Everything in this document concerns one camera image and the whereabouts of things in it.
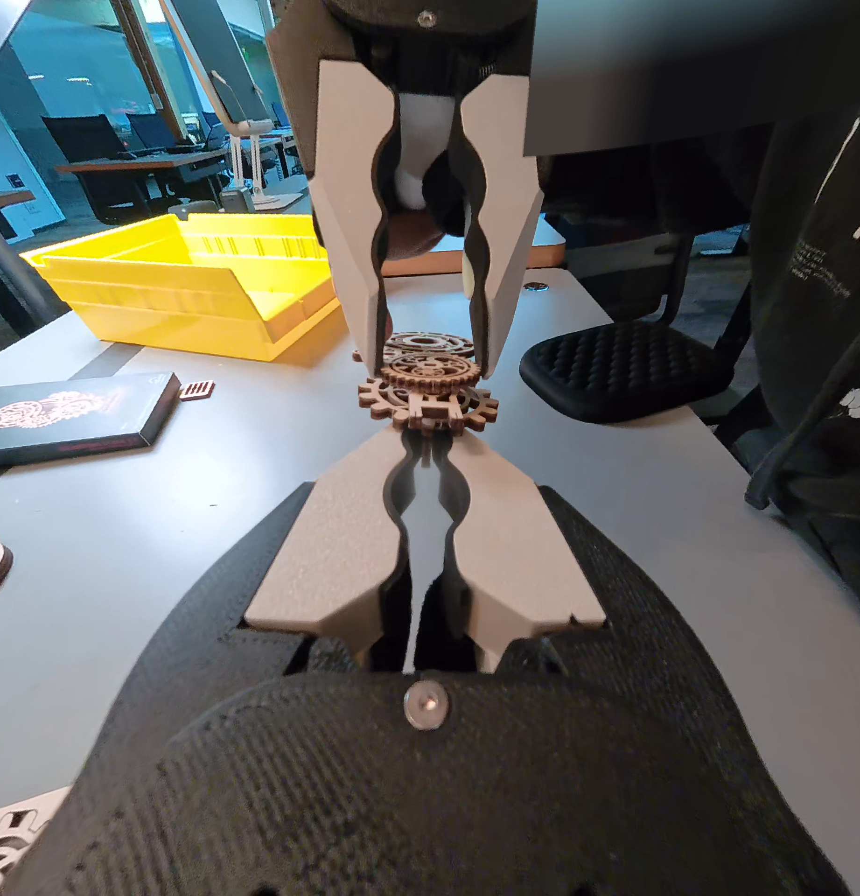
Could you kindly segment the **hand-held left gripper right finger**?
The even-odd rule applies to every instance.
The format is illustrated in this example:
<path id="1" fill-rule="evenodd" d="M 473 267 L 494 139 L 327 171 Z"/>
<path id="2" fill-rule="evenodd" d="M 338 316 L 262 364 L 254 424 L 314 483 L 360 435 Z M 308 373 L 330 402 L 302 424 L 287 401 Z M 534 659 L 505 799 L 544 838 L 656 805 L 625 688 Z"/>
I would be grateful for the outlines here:
<path id="1" fill-rule="evenodd" d="M 604 625 L 605 611 L 530 476 L 469 432 L 440 449 L 437 466 L 451 519 L 443 616 L 479 671 L 494 671 L 515 641 Z"/>

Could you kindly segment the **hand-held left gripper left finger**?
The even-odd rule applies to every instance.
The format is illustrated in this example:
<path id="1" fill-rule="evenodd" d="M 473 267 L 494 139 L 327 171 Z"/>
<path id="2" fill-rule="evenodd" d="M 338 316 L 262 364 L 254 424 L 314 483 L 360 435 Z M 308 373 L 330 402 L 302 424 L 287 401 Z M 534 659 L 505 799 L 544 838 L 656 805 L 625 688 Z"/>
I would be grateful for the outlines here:
<path id="1" fill-rule="evenodd" d="M 250 605 L 254 630 L 337 638 L 373 668 L 402 668 L 412 622 L 413 452 L 388 425 L 312 486 Z"/>

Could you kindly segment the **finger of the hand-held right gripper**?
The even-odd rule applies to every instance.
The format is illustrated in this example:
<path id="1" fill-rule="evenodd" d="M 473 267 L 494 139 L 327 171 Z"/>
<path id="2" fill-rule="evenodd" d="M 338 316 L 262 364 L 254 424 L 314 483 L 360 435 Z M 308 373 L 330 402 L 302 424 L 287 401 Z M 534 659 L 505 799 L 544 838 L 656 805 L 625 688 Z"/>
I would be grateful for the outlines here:
<path id="1" fill-rule="evenodd" d="M 379 243 L 388 216 L 379 160 L 398 126 L 396 94 L 368 68 L 359 62 L 320 62 L 312 208 L 336 297 L 370 375 L 379 375 L 387 339 Z"/>
<path id="2" fill-rule="evenodd" d="M 544 197 L 524 154 L 528 94 L 527 76 L 493 73 L 461 100 L 462 280 L 482 378 L 509 336 Z"/>

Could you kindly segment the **wooden gear assembly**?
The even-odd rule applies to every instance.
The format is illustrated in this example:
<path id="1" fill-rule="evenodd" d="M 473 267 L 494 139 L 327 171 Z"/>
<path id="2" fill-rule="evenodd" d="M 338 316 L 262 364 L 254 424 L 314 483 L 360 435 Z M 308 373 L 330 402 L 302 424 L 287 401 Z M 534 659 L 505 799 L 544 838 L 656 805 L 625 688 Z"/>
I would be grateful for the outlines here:
<path id="1" fill-rule="evenodd" d="M 467 386 L 431 395 L 392 386 L 379 378 L 369 378 L 358 386 L 358 403 L 374 420 L 390 420 L 397 431 L 423 435 L 447 432 L 459 437 L 466 431 L 481 432 L 499 413 L 499 401 L 485 389 Z"/>

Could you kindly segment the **small wooden gear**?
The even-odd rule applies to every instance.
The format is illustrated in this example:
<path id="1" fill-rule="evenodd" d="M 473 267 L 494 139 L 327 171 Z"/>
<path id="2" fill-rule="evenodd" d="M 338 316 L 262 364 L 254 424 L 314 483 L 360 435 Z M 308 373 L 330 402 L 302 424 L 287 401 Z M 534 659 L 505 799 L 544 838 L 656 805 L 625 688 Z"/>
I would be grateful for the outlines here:
<path id="1" fill-rule="evenodd" d="M 442 351 L 411 351 L 384 363 L 380 376 L 394 387 L 438 395 L 475 385 L 481 377 L 481 368 L 465 356 Z"/>

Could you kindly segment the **person's right hand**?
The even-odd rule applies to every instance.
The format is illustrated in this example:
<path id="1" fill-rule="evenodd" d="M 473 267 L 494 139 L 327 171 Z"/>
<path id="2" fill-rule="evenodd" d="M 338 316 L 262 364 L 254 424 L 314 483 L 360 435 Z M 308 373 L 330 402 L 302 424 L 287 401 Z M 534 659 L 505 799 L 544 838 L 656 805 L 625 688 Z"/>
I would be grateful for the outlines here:
<path id="1" fill-rule="evenodd" d="M 430 252 L 446 235 L 426 210 L 402 210 L 388 221 L 386 261 L 397 262 Z"/>

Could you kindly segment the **white laptop stand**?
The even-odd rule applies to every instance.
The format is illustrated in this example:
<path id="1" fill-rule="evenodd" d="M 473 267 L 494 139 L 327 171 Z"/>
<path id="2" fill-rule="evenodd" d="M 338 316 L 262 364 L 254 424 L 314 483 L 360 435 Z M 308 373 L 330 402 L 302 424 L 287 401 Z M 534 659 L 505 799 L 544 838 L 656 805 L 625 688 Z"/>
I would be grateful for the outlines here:
<path id="1" fill-rule="evenodd" d="M 231 123 L 225 130 L 226 150 L 232 164 L 232 188 L 250 196 L 248 202 L 255 211 L 280 211 L 300 197 L 299 193 L 268 193 L 265 187 L 265 159 L 275 162 L 279 184 L 289 177 L 286 154 L 287 143 L 292 139 L 289 128 L 279 130 L 273 120 L 263 118 Z"/>

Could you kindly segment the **wooden background table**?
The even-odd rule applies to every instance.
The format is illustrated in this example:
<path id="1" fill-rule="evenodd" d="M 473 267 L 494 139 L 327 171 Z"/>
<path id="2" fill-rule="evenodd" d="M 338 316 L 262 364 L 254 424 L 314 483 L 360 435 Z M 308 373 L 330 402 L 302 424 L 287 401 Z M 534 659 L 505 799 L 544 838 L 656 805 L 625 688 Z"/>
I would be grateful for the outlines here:
<path id="1" fill-rule="evenodd" d="M 202 191 L 208 191 L 209 201 L 219 205 L 223 189 L 219 174 L 223 166 L 222 150 L 157 151 L 121 160 L 67 162 L 56 165 L 55 172 L 76 177 L 95 212 L 131 208 L 136 213 L 149 214 L 155 211 L 155 204 L 171 202 L 171 199 L 156 199 L 149 193 L 147 182 L 158 175 L 174 177 L 184 187 L 204 184 Z"/>

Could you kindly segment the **black mesh chair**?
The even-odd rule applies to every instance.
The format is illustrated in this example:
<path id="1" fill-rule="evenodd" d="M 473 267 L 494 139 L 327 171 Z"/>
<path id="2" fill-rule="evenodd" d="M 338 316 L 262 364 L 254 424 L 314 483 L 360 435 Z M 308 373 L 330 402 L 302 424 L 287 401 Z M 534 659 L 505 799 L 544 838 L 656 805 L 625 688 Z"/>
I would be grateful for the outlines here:
<path id="1" fill-rule="evenodd" d="M 749 342 L 750 283 L 708 346 L 673 324 L 693 238 L 655 234 L 569 250 L 567 268 L 611 322 L 551 337 L 526 351 L 524 383 L 573 420 L 616 424 L 714 399 L 729 389 Z"/>

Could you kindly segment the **yellow plastic bin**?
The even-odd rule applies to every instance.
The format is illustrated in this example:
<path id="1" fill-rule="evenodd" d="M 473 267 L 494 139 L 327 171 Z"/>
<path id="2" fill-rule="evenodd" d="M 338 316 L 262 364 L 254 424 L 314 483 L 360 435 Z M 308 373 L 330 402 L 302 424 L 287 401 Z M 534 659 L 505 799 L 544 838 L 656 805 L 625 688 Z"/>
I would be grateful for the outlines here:
<path id="1" fill-rule="evenodd" d="M 308 215 L 167 214 L 21 257 L 103 342 L 273 362 L 346 332 Z"/>

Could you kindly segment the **black puzzle box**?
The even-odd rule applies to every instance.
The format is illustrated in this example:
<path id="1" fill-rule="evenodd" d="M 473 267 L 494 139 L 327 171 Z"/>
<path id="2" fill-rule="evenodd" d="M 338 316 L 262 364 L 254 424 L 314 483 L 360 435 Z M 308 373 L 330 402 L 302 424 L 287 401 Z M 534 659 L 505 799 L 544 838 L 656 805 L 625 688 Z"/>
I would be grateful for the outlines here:
<path id="1" fill-rule="evenodd" d="M 173 373 L 0 386 L 0 468 L 150 447 L 180 389 Z"/>

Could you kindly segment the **person's black hoodie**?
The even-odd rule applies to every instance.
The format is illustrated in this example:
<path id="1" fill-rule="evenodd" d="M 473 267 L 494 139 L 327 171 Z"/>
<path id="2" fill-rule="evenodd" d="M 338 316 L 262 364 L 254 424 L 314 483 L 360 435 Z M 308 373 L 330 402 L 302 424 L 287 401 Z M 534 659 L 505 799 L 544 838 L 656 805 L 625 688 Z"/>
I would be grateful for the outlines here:
<path id="1" fill-rule="evenodd" d="M 860 106 L 775 125 L 750 274 L 759 382 L 716 436 L 860 602 Z"/>

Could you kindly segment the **wooden puzzle sheet with gears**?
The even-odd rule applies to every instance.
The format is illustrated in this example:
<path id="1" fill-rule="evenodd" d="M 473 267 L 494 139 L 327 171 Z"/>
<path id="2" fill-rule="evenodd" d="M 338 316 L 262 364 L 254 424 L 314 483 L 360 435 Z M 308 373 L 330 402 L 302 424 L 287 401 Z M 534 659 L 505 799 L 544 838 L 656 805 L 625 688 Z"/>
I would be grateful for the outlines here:
<path id="1" fill-rule="evenodd" d="M 0 887 L 65 801 L 71 786 L 0 807 Z"/>

